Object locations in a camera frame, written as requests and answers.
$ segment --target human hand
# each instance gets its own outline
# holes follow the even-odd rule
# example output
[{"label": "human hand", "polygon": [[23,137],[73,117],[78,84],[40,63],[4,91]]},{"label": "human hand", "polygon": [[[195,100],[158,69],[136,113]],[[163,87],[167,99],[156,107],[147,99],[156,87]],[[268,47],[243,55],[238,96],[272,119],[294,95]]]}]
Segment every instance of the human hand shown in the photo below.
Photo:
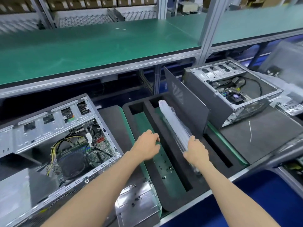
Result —
[{"label": "human hand", "polygon": [[159,135],[147,130],[140,135],[130,151],[138,159],[139,163],[149,160],[159,153],[160,145],[156,145],[156,141],[160,141]]},{"label": "human hand", "polygon": [[195,139],[193,135],[189,138],[187,148],[188,151],[183,153],[184,158],[199,170],[200,167],[210,163],[207,149],[203,143],[200,142],[199,139]]}]

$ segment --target person's right forearm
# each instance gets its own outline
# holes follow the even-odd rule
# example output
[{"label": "person's right forearm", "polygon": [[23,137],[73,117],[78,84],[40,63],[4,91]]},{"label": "person's right forearm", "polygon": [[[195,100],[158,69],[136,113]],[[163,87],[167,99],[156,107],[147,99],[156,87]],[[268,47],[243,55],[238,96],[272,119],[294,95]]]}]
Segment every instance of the person's right forearm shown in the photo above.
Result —
[{"label": "person's right forearm", "polygon": [[207,181],[229,227],[278,227],[253,199],[222,175],[211,162],[196,166]]}]

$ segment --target human arm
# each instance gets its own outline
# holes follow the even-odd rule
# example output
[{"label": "human arm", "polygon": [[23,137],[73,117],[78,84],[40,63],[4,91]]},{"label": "human arm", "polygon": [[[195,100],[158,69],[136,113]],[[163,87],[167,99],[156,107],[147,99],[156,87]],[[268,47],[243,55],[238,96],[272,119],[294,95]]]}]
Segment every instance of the human arm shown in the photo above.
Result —
[{"label": "human arm", "polygon": [[144,132],[132,149],[109,169],[92,180],[51,216],[42,227],[100,227],[135,168],[160,149],[157,133]]},{"label": "human arm", "polygon": [[229,227],[279,227],[261,206],[213,166],[208,151],[194,136],[190,137],[184,157],[207,181]]}]

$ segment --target perforated vent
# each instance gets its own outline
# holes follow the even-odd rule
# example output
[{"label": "perforated vent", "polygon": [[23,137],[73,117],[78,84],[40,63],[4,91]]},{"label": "perforated vent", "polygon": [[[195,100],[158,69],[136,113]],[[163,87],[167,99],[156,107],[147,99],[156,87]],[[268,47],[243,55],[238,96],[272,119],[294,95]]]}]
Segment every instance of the perforated vent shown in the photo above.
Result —
[{"label": "perforated vent", "polygon": [[184,104],[183,92],[173,82],[172,82],[172,93],[179,100],[179,102],[183,105]]},{"label": "perforated vent", "polygon": [[41,226],[51,215],[53,215],[58,209],[60,209],[69,199],[75,195],[77,191],[73,190],[66,194],[61,195],[54,200],[47,208],[38,211],[32,217],[27,219],[21,227],[39,227]]}]

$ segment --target green tabletop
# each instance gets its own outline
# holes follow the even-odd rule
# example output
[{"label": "green tabletop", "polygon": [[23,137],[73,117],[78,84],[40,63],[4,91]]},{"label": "green tabletop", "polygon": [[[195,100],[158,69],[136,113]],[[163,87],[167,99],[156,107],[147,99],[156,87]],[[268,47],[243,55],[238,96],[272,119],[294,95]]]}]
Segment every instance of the green tabletop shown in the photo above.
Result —
[{"label": "green tabletop", "polygon": [[[199,40],[206,14],[171,17],[167,21]],[[303,5],[226,11],[213,44],[303,28]]]},{"label": "green tabletop", "polygon": [[0,85],[197,46],[157,19],[2,35]]}]

